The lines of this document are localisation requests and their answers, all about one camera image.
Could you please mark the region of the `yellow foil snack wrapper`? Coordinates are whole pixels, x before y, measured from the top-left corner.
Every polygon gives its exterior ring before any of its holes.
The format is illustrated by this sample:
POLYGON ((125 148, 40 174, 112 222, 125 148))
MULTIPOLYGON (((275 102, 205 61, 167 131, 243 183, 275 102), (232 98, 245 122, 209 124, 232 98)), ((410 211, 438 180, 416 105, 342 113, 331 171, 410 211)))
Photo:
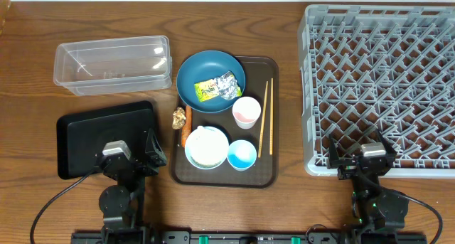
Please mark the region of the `yellow foil snack wrapper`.
POLYGON ((205 102, 216 97, 233 100, 242 95, 238 81, 231 71, 227 71, 220 77, 196 83, 194 89, 199 102, 205 102))

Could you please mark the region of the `pink plastic cup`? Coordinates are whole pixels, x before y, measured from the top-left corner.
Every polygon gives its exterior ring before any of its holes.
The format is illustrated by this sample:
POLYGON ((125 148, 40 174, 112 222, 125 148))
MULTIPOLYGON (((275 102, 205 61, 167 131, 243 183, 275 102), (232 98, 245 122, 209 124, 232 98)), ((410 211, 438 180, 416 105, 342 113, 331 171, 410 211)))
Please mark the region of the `pink plastic cup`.
POLYGON ((232 115, 241 129, 252 128, 261 112, 260 103, 253 97, 241 97, 232 106, 232 115))

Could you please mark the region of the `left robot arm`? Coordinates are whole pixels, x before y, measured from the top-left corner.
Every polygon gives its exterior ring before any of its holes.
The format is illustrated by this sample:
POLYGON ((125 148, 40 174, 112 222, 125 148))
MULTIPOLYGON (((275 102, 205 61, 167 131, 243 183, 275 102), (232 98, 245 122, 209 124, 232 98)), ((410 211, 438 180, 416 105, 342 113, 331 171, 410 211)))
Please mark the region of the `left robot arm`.
POLYGON ((117 183, 99 197, 103 243, 159 242, 158 233, 143 221, 145 178, 157 175, 166 164, 167 158, 152 128, 143 133, 135 153, 124 140, 106 143, 97 170, 117 183))

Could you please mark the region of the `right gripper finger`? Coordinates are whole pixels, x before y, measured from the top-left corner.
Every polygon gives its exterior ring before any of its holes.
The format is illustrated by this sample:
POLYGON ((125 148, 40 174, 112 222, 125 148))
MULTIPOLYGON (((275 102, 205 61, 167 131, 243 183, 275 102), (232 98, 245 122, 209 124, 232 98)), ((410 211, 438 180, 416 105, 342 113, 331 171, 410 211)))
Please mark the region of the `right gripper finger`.
POLYGON ((377 129, 375 130, 376 133, 376 142, 383 143, 387 154, 381 157, 396 157, 397 152, 393 149, 392 145, 383 137, 381 132, 377 129))
POLYGON ((327 159, 327 168, 328 169, 336 169, 338 168, 341 164, 342 161, 340 160, 340 157, 337 152, 337 148, 335 145, 334 138, 332 134, 329 134, 329 148, 328 148, 328 159, 327 159))

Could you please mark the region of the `dark blue plate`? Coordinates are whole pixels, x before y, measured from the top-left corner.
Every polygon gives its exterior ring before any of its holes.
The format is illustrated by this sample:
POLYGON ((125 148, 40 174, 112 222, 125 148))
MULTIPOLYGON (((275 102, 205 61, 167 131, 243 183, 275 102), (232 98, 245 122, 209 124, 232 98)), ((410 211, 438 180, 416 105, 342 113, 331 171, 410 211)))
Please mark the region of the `dark blue plate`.
POLYGON ((194 88, 196 83, 218 78, 228 71, 235 76, 242 95, 245 91, 246 77, 238 59, 222 51, 201 51, 190 56, 182 63, 176 78, 180 99, 193 110, 204 113, 218 113, 232 107, 237 97, 232 100, 214 97, 200 102, 194 88))

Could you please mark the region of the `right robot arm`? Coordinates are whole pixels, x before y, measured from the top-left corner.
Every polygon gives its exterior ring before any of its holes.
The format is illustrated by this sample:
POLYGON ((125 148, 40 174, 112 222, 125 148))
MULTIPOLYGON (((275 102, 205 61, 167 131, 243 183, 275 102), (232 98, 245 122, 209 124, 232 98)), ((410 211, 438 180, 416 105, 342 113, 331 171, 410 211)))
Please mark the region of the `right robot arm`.
POLYGON ((353 184, 352 214, 359 224, 341 233, 340 243, 397 243, 397 230, 405 226, 409 201, 387 191, 379 178, 391 169, 397 152, 376 130, 372 143, 362 144, 360 154, 350 159, 338 155, 335 139, 329 137, 328 169, 340 180, 353 184))

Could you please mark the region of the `light blue rice bowl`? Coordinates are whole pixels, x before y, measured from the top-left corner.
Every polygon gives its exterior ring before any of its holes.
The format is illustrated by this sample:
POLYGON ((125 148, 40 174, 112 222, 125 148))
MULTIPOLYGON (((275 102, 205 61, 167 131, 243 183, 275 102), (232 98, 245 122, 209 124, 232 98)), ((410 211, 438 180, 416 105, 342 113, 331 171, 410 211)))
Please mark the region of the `light blue rice bowl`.
POLYGON ((216 127, 198 126, 186 140, 184 153, 187 160, 202 170, 220 166, 228 156, 229 141, 216 127))

